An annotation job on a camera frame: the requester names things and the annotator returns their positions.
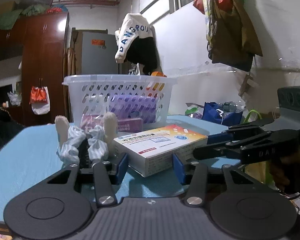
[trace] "green cloth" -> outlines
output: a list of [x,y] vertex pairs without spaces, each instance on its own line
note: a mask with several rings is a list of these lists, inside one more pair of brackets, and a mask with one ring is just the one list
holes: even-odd
[[16,20],[18,20],[18,17],[20,14],[26,15],[26,16],[34,16],[43,14],[46,12],[47,9],[49,9],[49,5],[44,4],[36,4],[36,5],[30,5],[27,9],[22,10],[14,10],[12,12],[6,12],[0,15],[0,30],[11,30],[16,23]]
[[22,9],[19,9],[0,15],[0,30],[11,30],[21,12]]
[[44,4],[30,5],[27,9],[24,9],[21,14],[26,16],[39,15],[45,13],[45,11],[49,8],[49,5]]

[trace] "refrigerator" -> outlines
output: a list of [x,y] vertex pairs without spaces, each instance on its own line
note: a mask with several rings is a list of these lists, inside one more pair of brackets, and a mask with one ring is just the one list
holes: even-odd
[[114,35],[83,32],[81,74],[119,74],[117,50]]

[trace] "wooden wardrobe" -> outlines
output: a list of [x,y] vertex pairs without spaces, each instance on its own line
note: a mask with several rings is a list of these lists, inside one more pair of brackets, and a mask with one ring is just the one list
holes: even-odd
[[[22,113],[26,126],[54,123],[57,115],[65,115],[63,78],[64,54],[69,15],[67,12],[22,17],[12,30],[0,30],[0,47],[23,45]],[[32,86],[47,86],[50,112],[35,115],[29,104]]]

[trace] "circular pad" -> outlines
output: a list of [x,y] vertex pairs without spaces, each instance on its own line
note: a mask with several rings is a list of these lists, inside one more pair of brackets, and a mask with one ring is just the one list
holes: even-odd
[[65,204],[57,198],[43,197],[32,201],[26,208],[28,214],[37,219],[49,219],[60,215]]
[[225,192],[212,201],[210,215],[226,233],[247,240],[283,236],[297,219],[294,206],[278,193]]
[[91,214],[90,202],[77,192],[24,192],[6,205],[3,218],[21,238],[48,240],[78,231]]

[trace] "medicine box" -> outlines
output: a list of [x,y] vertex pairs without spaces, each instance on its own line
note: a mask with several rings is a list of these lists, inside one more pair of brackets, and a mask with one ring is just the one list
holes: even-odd
[[172,167],[172,154],[189,159],[194,148],[208,137],[177,125],[121,136],[114,139],[117,153],[128,153],[129,166],[147,177]]

